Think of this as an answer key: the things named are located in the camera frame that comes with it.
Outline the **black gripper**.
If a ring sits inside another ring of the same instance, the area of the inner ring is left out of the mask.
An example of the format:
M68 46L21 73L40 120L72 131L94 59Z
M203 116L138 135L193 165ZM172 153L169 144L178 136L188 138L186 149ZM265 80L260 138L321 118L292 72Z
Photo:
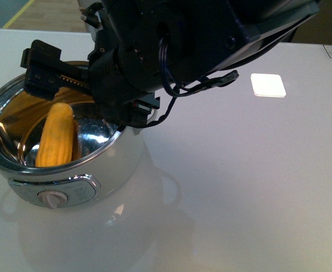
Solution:
M157 59L148 59L136 48L119 46L105 53L93 51L86 69L60 60L61 50L33 40L23 50L20 66L26 69L24 90L53 100L61 88L60 75L80 83L89 92L107 121L131 127L146 127L152 110L159 109L154 93L160 89Z

